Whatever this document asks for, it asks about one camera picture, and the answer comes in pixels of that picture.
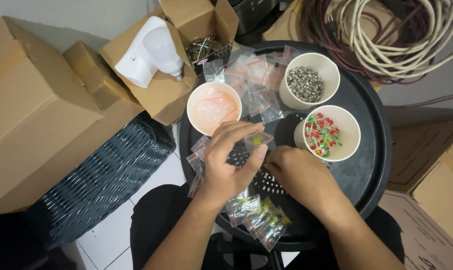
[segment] black trousers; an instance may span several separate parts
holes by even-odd
[[[186,210],[191,199],[187,197],[188,185],[162,185],[143,196],[134,207],[131,217],[130,243],[133,256],[133,269],[141,270],[155,249],[170,233],[176,222]],[[391,249],[397,258],[404,263],[404,250],[401,241],[401,228],[390,214],[376,207],[366,219],[368,226]],[[232,270],[213,243],[212,235],[203,260],[202,270]],[[320,241],[319,248],[302,251],[286,267],[295,269],[339,269],[327,237]]]

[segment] person's left hand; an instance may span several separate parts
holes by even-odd
[[[218,210],[251,183],[265,159],[268,146],[258,147],[242,168],[228,164],[228,155],[237,141],[264,129],[263,123],[229,121],[223,122],[211,137],[205,149],[206,182],[199,194]]]

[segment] person's right hand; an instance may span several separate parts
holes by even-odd
[[[267,156],[265,167],[293,198],[318,218],[335,198],[344,197],[330,171],[308,150],[279,146]]]

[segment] gray plastic basket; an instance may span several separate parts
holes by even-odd
[[[175,150],[144,112],[33,204],[25,217],[50,250],[72,242],[127,201]]]

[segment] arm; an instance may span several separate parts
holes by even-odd
[[[280,146],[267,157],[266,168],[325,225],[340,269],[405,269],[361,218],[319,158],[306,150]]]
[[[143,270],[200,269],[215,218],[225,203],[243,191],[261,167],[268,148],[259,147],[243,168],[227,164],[235,143],[263,124],[224,122],[205,150],[206,183],[198,191],[178,223],[163,240]]]

